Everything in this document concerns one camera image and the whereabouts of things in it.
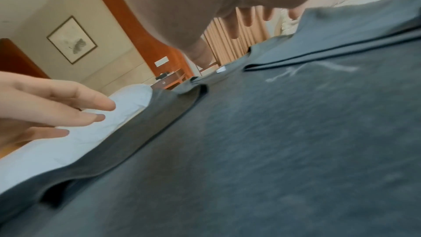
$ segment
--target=white stain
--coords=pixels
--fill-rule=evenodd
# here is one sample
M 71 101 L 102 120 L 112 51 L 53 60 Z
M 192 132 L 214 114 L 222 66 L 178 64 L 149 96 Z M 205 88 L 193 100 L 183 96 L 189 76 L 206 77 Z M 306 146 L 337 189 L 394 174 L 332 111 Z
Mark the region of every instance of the white stain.
M 340 71 L 340 72 L 355 72 L 359 69 L 358 67 L 339 65 L 339 64 L 332 63 L 329 61 L 316 61 L 314 63 L 317 65 L 326 67 L 328 69 L 331 69 L 334 71 Z
M 276 81 L 277 78 L 281 78 L 283 76 L 286 76 L 289 74 L 289 76 L 294 76 L 302 67 L 304 67 L 306 64 L 301 65 L 298 68 L 293 68 L 293 67 L 287 67 L 286 71 L 278 76 L 275 76 L 273 78 L 267 79 L 266 82 L 267 83 L 273 83 L 274 81 Z

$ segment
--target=wooden panel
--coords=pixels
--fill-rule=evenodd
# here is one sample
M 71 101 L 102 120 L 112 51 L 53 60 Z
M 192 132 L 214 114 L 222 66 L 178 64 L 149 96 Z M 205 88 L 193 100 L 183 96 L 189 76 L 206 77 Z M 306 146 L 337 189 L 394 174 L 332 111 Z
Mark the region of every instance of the wooden panel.
M 155 76 L 164 72 L 174 72 L 180 68 L 184 70 L 188 78 L 193 76 L 193 72 L 183 54 L 153 38 L 143 28 L 124 0 L 103 1 Z M 157 67 L 155 62 L 163 57 L 168 57 L 169 62 Z
M 0 71 L 49 78 L 10 39 L 0 39 Z

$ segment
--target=fingernail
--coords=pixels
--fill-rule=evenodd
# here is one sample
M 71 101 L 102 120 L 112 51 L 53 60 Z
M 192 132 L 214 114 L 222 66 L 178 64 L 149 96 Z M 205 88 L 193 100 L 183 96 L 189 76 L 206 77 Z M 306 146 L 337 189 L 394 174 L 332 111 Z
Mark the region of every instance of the fingernail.
M 104 114 L 97 114 L 96 115 L 95 122 L 101 122 L 103 120 L 105 120 L 105 115 Z

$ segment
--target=beige curtain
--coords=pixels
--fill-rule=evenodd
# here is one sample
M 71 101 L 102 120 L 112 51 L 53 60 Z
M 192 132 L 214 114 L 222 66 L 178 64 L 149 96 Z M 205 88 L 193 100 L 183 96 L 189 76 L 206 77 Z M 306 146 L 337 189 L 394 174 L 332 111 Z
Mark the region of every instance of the beige curtain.
M 244 56 L 250 46 L 269 39 L 268 30 L 262 19 L 261 7 L 256 8 L 256 15 L 251 27 L 245 27 L 239 16 L 238 21 L 239 38 L 235 40 L 229 38 L 223 22 L 219 18 L 214 19 L 205 31 L 205 40 L 220 66 Z

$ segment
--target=framed picture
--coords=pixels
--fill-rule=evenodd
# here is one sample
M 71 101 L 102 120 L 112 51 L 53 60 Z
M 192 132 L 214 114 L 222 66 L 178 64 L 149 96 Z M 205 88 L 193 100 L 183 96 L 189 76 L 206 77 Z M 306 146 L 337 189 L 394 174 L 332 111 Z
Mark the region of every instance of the framed picture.
M 47 39 L 72 64 L 98 47 L 73 16 L 57 27 Z

